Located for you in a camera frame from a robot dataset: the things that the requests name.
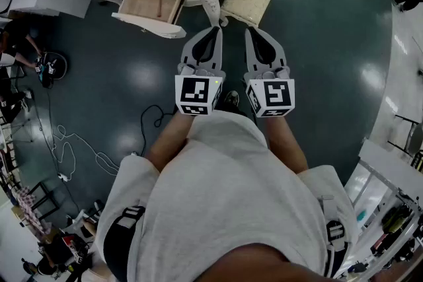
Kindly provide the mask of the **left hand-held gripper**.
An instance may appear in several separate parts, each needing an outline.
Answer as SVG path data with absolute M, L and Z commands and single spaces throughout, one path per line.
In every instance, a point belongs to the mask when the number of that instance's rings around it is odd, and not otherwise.
M 208 116 L 213 112 L 226 76 L 220 71 L 222 50 L 223 33 L 218 26 L 200 31 L 185 43 L 174 78 L 175 103 L 181 114 Z

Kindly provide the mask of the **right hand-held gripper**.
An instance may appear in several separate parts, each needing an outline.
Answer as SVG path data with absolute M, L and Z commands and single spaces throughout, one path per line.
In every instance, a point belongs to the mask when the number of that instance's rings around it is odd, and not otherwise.
M 245 52 L 245 92 L 253 114 L 257 118 L 286 116 L 295 109 L 295 80 L 289 77 L 283 47 L 265 31 L 249 26 Z

